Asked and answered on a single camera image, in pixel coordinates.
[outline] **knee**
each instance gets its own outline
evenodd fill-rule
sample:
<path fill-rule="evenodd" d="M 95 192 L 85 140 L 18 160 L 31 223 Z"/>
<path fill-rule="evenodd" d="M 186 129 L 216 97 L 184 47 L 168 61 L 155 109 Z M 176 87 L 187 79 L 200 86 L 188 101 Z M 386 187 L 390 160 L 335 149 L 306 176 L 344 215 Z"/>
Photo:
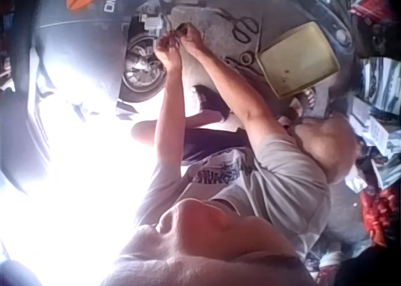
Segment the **knee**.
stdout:
<path fill-rule="evenodd" d="M 155 124 L 151 121 L 138 122 L 131 129 L 131 137 L 146 145 L 153 145 L 154 134 Z"/>

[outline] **gray t-shirt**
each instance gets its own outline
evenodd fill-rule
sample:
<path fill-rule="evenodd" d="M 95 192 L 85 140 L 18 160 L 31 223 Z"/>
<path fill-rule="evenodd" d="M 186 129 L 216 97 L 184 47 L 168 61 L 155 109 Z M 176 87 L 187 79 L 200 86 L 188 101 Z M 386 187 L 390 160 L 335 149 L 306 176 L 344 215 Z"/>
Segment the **gray t-shirt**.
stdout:
<path fill-rule="evenodd" d="M 285 135 L 266 137 L 255 151 L 232 148 L 180 168 L 159 163 L 137 212 L 136 225 L 154 224 L 186 198 L 224 200 L 242 216 L 269 221 L 293 244 L 299 257 L 317 241 L 330 212 L 322 169 Z"/>

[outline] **tire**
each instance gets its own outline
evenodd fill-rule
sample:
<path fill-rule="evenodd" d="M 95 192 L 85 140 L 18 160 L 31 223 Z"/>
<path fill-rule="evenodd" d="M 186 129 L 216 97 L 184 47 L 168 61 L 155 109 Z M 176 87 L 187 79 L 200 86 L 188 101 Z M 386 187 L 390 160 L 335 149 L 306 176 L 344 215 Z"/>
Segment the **tire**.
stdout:
<path fill-rule="evenodd" d="M 136 36 L 132 37 L 129 40 L 127 51 L 132 47 L 134 47 L 135 43 L 139 43 L 141 41 L 148 41 L 151 38 L 157 39 L 155 36 L 149 36 L 147 32 L 142 31 L 140 34 L 137 34 Z M 143 101 L 147 101 L 150 98 L 154 97 L 164 88 L 165 77 L 166 77 L 166 72 L 163 69 L 160 71 L 160 75 L 155 79 L 154 83 L 148 86 L 135 87 L 135 85 L 133 85 L 129 81 L 126 73 L 124 72 L 119 98 L 122 101 L 126 101 L 129 103 L 141 103 Z"/>

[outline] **yellow tray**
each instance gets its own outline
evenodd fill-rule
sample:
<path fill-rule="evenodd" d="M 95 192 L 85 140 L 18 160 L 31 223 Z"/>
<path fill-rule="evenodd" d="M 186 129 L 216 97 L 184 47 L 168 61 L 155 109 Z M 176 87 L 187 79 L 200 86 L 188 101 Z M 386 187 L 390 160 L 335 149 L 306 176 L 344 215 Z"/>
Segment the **yellow tray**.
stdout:
<path fill-rule="evenodd" d="M 284 33 L 259 53 L 257 60 L 278 98 L 293 96 L 340 70 L 329 42 L 315 22 Z"/>

